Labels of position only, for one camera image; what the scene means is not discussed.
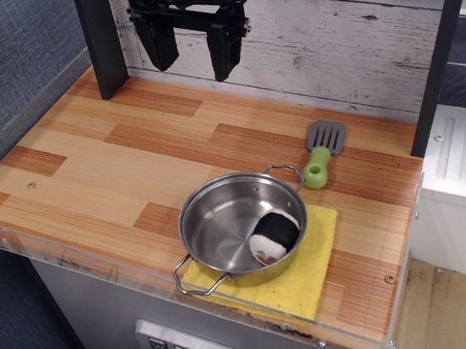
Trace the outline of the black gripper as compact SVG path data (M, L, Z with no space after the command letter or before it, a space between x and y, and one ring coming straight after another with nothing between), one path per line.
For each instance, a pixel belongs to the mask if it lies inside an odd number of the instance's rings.
M165 72L179 57L174 29L207 30L216 81L224 81L241 61L248 32L246 0L128 0L127 11L149 60Z

